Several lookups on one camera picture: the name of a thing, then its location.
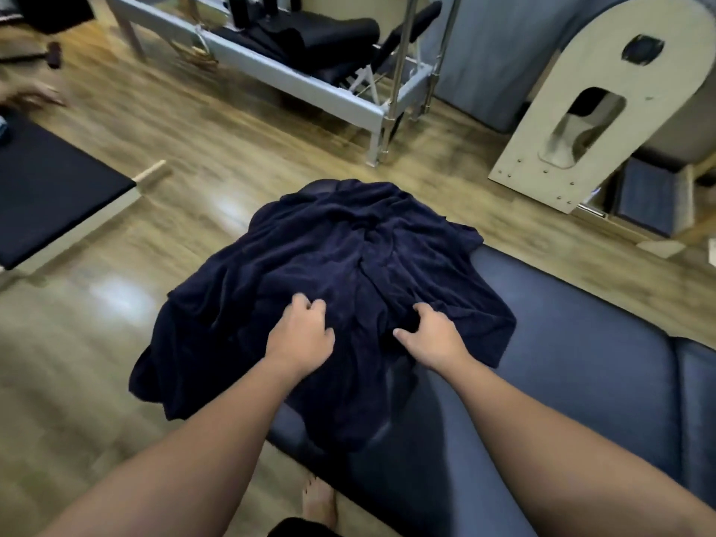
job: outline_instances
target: bare foot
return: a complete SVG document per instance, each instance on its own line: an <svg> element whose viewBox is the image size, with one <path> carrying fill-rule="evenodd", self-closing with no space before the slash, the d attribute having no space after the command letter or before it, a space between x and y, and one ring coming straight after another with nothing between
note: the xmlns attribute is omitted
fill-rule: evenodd
<svg viewBox="0 0 716 537"><path fill-rule="evenodd" d="M338 525L336 510L336 491L323 480L310 475L304 487L303 518L310 522L318 522L335 531Z"/></svg>

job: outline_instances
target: pant leg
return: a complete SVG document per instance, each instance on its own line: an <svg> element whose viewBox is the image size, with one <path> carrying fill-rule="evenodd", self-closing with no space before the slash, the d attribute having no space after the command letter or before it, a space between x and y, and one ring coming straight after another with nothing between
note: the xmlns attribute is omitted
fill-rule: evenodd
<svg viewBox="0 0 716 537"><path fill-rule="evenodd" d="M325 525L309 522L303 518L287 518L271 530L268 537L339 537L338 533L329 530Z"/></svg>

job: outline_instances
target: black mat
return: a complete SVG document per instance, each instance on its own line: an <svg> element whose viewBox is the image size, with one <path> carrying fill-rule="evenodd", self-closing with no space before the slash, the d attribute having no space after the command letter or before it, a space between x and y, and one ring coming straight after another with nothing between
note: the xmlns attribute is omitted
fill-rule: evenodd
<svg viewBox="0 0 716 537"><path fill-rule="evenodd" d="M20 113L2 109L0 266L13 269L136 184Z"/></svg>

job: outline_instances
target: forearm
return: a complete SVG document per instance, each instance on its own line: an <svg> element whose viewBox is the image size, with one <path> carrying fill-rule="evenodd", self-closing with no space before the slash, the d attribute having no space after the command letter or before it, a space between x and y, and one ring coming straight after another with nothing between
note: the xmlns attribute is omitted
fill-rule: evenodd
<svg viewBox="0 0 716 537"><path fill-rule="evenodd" d="M545 536L716 535L716 513L662 472L471 358L441 372Z"/></svg>
<svg viewBox="0 0 716 537"><path fill-rule="evenodd" d="M181 428L71 505L43 537L221 536L273 416L300 379L280 364L259 361Z"/></svg>

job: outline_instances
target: dark blue cloth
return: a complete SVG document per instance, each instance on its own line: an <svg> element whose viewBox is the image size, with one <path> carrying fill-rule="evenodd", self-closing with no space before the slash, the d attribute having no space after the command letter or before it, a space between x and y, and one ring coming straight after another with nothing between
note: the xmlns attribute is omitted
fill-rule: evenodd
<svg viewBox="0 0 716 537"><path fill-rule="evenodd" d="M130 391L163 403L167 418L189 417L264 356L302 292L326 300L336 344L288 404L319 447L359 450L389 417L387 368L407 357L392 330L415 331L415 302L443 311L470 353L497 366L515 319L470 264L482 242L386 182L284 196L169 293Z"/></svg>

